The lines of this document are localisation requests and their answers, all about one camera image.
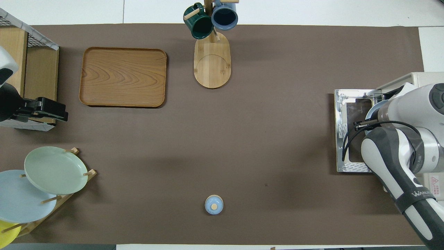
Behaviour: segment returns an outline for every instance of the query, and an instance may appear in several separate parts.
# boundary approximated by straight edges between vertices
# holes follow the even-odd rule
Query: mug
[[[221,3],[216,0],[216,6],[213,9],[211,22],[215,28],[220,30],[229,30],[238,23],[238,15],[236,13],[236,4]]]
[[[187,20],[184,20],[185,24],[191,31],[191,35],[196,39],[203,39],[211,34],[213,31],[213,23],[211,22],[211,17],[209,17],[203,8],[201,3],[195,3],[193,6],[188,7],[184,16],[193,12],[194,10],[199,9],[199,13],[190,17]]]

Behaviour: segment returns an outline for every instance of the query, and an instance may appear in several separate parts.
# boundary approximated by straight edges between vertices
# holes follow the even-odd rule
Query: green mug
[[[203,39],[211,34],[213,31],[213,23],[211,22],[211,17],[209,17],[203,8],[201,3],[195,3],[193,6],[188,7],[183,16],[199,9],[199,13],[184,20],[185,24],[191,31],[191,35],[196,39]]]

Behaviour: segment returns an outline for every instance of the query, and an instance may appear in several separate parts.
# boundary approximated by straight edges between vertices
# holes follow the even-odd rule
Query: yellow plate
[[[4,232],[4,233],[2,233],[1,231],[3,229],[7,229],[7,228],[9,228],[13,225],[16,225],[16,224],[17,223],[9,223],[9,222],[0,221],[0,249],[9,245],[9,243],[11,243],[17,237],[17,235],[19,235],[20,229],[22,227],[19,226],[19,227],[12,229],[12,230],[9,230],[8,232]]]

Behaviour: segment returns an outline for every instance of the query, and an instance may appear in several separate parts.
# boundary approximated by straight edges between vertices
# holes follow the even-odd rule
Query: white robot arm
[[[35,100],[22,98],[14,86],[6,83],[18,69],[11,55],[0,46],[0,122],[9,119],[27,122],[30,117],[67,121],[68,112],[65,112],[64,104],[45,97]]]
[[[17,63],[11,55],[0,46],[0,88],[17,70],[19,70]]]
[[[414,89],[390,99],[379,111],[381,124],[361,144],[361,154],[382,182],[424,244],[444,249],[444,208],[423,187],[414,173],[440,172],[444,168],[444,83]]]

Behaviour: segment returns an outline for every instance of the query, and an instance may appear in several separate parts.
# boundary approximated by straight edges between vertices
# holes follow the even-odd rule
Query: white floor
[[[195,0],[0,0],[0,8],[29,25],[182,23],[183,11],[194,2]],[[240,0],[237,12],[238,24],[420,27],[424,71],[444,72],[444,4],[439,0]],[[242,249],[266,250],[270,247],[242,246]],[[322,247],[325,246],[312,246],[318,249]],[[208,245],[118,246],[121,250],[196,248],[241,249],[240,246]],[[277,246],[277,249],[296,248],[298,247]]]

